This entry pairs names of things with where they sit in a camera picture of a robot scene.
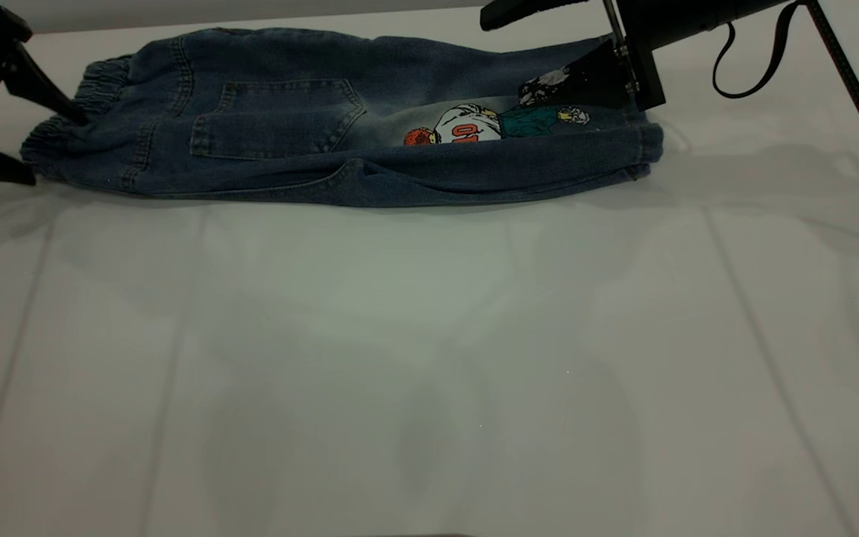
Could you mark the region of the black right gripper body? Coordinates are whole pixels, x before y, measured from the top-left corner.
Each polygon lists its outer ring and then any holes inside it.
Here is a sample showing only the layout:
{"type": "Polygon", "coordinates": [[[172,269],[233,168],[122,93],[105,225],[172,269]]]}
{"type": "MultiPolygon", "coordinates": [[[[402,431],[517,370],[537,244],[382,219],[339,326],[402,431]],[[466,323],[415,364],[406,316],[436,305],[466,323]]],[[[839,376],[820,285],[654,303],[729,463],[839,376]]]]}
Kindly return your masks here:
{"type": "Polygon", "coordinates": [[[604,1],[614,35],[616,58],[627,72],[626,89],[638,109],[647,111],[665,105],[664,86],[659,78],[653,51],[653,25],[646,20],[646,1],[604,1]]]}

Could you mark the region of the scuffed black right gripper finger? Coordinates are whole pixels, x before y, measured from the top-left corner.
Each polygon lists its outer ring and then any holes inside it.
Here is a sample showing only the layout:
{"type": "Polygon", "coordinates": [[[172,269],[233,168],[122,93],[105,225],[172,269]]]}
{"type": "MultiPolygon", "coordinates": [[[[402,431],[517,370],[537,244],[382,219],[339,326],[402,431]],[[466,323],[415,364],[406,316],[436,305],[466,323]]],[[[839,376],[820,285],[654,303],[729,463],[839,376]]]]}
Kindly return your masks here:
{"type": "Polygon", "coordinates": [[[630,104],[634,94],[635,74],[627,50],[621,41],[607,40],[568,65],[524,83],[518,104],[620,108],[630,104]]]}

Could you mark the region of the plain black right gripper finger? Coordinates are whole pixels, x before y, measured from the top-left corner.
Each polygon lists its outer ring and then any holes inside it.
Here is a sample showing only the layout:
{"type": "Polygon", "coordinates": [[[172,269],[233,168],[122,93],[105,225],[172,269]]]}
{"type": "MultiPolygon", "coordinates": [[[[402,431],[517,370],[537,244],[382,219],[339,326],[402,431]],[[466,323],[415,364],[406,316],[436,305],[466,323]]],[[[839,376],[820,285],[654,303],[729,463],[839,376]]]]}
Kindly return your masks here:
{"type": "Polygon", "coordinates": [[[494,31],[542,11],[583,2],[586,0],[495,0],[482,7],[479,26],[482,31],[494,31]]]}

